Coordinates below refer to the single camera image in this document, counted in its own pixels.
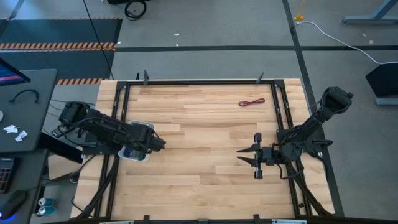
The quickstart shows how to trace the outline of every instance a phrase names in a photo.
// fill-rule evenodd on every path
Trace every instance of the gray floor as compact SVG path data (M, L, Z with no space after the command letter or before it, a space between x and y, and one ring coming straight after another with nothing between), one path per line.
M123 11L106 1L86 0L92 17L123 17ZM16 1L0 0L0 17L7 17ZM299 0L289 0L293 16ZM398 45L398 26L343 25L344 15L372 14L382 0L307 0L306 20L352 45ZM118 47L169 47L204 45L288 45L292 39L282 1L151 0L147 14L136 22L123 20ZM398 6L390 14L398 15ZM25 0L17 18L87 17L81 0ZM338 45L311 25L297 26L302 46ZM397 51L368 52L378 61L398 60ZM304 52L315 98L328 86L355 94L352 107L324 125L343 209L347 217L398 220L398 109L378 107L365 76L376 64L359 52ZM119 52L113 60L116 79L135 78L146 69L151 78L301 78L294 51ZM56 86L53 98L95 102L98 85ZM45 129L57 119L47 116ZM67 190L62 196L60 189ZM65 220L74 185L48 188L68 206L54 217L32 223Z

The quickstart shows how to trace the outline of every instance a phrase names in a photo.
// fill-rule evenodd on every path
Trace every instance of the white paper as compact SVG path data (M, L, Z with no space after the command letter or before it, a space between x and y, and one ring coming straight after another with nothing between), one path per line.
M10 125L8 127L3 128L3 130L7 131L8 133L18 133L18 127L15 125Z
M18 136L15 138L15 141L17 142L22 141L22 139L26 136L27 136L26 131L21 131L21 133L19 133Z

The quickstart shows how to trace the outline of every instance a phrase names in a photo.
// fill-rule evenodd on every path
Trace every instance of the floor mat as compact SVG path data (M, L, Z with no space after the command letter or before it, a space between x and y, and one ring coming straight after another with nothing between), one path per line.
M0 36L0 57L19 70L57 69L58 84L97 84L110 71L122 20L13 19Z

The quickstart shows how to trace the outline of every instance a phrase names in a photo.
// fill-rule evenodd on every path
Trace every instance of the yellow object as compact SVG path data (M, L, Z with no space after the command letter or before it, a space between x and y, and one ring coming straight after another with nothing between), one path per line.
M293 18L294 21L302 21L302 20L304 20L304 16L301 15L301 11L303 10L303 6L304 6L304 4L305 4L305 1L306 1L306 0L303 0L303 1L301 2L301 4L300 4L300 9L298 10L297 16L295 16L295 17Z

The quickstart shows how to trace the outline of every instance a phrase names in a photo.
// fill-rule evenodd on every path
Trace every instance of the keyboard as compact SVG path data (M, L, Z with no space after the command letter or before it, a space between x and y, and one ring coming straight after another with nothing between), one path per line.
M0 194L8 193L16 169L16 158L0 157Z

